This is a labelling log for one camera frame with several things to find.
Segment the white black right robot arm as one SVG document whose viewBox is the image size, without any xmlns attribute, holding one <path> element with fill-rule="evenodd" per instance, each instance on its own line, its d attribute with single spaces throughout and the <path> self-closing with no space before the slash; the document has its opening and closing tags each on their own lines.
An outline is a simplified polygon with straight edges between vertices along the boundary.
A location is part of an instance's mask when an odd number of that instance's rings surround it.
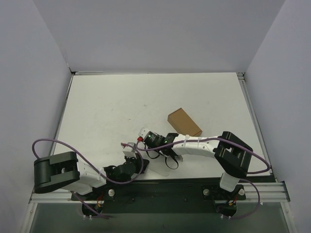
<svg viewBox="0 0 311 233">
<path fill-rule="evenodd" d="M 214 158 L 224 172 L 219 186 L 221 189 L 233 192 L 240 179 L 247 176 L 253 151 L 246 143 L 231 132 L 224 131 L 215 140 L 208 141 L 205 137 L 194 137 L 178 133 L 166 136 L 156 134 L 143 128 L 139 133 L 142 142 L 148 149 L 154 149 L 164 157 L 177 162 L 183 155 L 198 155 Z"/>
</svg>

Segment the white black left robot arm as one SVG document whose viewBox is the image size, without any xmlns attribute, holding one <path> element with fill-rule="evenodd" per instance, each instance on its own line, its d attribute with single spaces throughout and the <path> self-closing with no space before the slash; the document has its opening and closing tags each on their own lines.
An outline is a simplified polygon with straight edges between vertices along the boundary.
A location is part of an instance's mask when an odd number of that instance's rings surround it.
<svg viewBox="0 0 311 233">
<path fill-rule="evenodd" d="M 144 173 L 150 162 L 138 156 L 124 158 L 123 164 L 102 167 L 99 171 L 79 160 L 72 151 L 37 159 L 34 162 L 34 192 L 44 194 L 65 189 L 84 195 L 89 200 L 96 199 L 100 187 L 108 183 L 102 174 L 123 183 L 130 181 L 139 172 Z"/>
</svg>

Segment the white paper box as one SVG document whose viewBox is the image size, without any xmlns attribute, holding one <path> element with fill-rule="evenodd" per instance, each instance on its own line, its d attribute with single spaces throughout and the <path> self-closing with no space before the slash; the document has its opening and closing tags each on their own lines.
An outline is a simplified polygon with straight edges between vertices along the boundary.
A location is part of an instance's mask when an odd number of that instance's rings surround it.
<svg viewBox="0 0 311 233">
<path fill-rule="evenodd" d="M 178 169 L 179 162 L 182 161 L 180 156 L 172 158 L 170 156 L 164 155 L 161 151 L 156 152 L 152 151 L 141 151 L 143 159 L 147 159 L 150 161 L 147 166 L 144 175 L 157 175 L 160 177 L 168 177 L 171 171 Z"/>
</svg>

